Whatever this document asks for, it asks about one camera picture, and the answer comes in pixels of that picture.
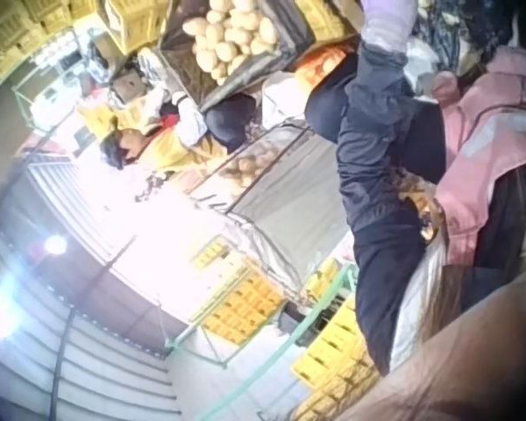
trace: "woman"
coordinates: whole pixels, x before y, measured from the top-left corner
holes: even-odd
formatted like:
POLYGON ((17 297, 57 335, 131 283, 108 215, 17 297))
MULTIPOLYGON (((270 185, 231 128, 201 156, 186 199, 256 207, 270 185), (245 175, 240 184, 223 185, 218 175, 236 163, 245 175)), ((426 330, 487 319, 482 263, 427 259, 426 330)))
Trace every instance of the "woman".
MULTIPOLYGON (((416 2, 363 3, 366 25, 358 76, 345 86, 338 172, 359 265, 357 320, 387 375, 522 269, 526 51, 501 48, 461 98, 456 78, 439 80, 445 131, 426 140, 444 140, 436 199, 446 224, 427 247, 416 208, 399 200, 390 178, 413 146, 407 142, 416 102, 406 95, 403 67, 416 2)), ((411 153, 431 160, 421 149, 411 153)))
POLYGON ((107 163, 118 169, 138 163, 154 172, 204 168, 217 165, 246 142, 245 128, 255 106, 250 96, 227 98, 208 112, 206 121, 184 92, 176 92, 172 103, 179 116, 168 113, 142 131, 119 130, 113 119, 101 144, 107 163))

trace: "dark pants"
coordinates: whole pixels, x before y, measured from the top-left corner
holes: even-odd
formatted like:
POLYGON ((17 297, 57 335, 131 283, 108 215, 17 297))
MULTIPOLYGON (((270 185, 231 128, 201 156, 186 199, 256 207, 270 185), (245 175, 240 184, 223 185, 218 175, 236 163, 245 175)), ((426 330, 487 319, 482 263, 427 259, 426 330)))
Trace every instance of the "dark pants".
POLYGON ((245 129, 252 120, 255 104, 253 97, 236 94, 207 111, 205 123, 209 132, 228 153, 233 153, 247 141, 245 129))
MULTIPOLYGON (((348 106, 345 86, 357 75, 359 57, 349 54, 309 96, 306 120, 309 126, 337 144, 341 120, 348 106)), ((394 146, 396 165, 438 183, 446 168, 444 121, 438 105, 416 101, 416 111, 406 139, 394 146)))

